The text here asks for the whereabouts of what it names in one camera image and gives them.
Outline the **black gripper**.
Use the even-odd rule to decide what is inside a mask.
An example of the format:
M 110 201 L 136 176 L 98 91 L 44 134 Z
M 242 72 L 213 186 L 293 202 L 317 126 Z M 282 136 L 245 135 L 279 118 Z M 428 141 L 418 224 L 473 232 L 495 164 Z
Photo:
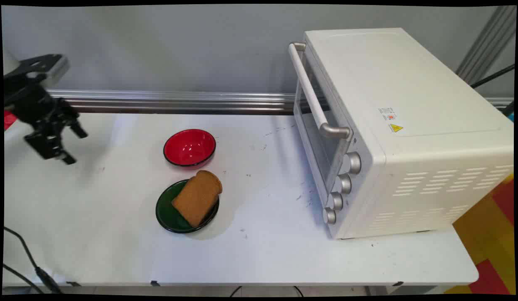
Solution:
M 41 86 L 42 77 L 5 77 L 4 109 L 33 127 L 24 141 L 44 160 L 57 159 L 66 165 L 77 160 L 64 148 L 62 131 L 69 127 L 78 138 L 88 137 L 80 114 L 64 98 L 54 98 Z

